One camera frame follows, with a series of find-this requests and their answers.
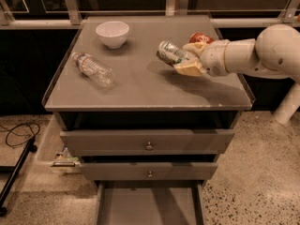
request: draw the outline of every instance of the gray tabletop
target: gray tabletop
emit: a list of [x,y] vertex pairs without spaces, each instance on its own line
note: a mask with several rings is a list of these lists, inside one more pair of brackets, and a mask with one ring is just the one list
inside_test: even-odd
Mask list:
[[[105,47],[95,32],[100,23],[122,21],[129,38],[120,49]],[[218,39],[207,16],[90,17],[73,52],[94,55],[116,74],[111,88],[95,86],[69,58],[45,108],[50,112],[246,110],[252,101],[236,74],[212,78],[182,76],[156,57],[169,40],[182,47],[195,32]]]

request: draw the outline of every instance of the plastic bottle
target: plastic bottle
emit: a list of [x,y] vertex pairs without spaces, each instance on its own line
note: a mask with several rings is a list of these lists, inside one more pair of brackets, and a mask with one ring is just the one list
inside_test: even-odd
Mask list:
[[95,83],[103,87],[113,85],[115,79],[113,70],[110,67],[100,64],[92,55],[74,52],[71,58],[80,72],[91,78]]

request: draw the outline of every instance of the white bowl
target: white bowl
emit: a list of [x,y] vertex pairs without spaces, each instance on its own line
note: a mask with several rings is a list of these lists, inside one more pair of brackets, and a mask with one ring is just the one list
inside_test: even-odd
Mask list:
[[129,26],[124,22],[104,22],[96,28],[100,40],[111,49],[118,49],[128,39]]

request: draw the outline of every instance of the drawer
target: drawer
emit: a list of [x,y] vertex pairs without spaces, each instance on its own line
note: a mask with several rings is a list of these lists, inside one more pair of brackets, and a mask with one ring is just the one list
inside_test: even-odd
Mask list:
[[207,180],[215,173],[216,162],[82,163],[88,180]]
[[73,156],[224,153],[232,129],[118,129],[62,131]]

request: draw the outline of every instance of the drawer knob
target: drawer knob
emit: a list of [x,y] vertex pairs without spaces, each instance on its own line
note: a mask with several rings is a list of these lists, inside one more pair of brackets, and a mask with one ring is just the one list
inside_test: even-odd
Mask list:
[[146,145],[146,150],[147,151],[153,150],[153,145],[150,142],[148,142],[148,144]]
[[152,174],[152,171],[148,171],[148,178],[152,178],[153,177],[153,174]]

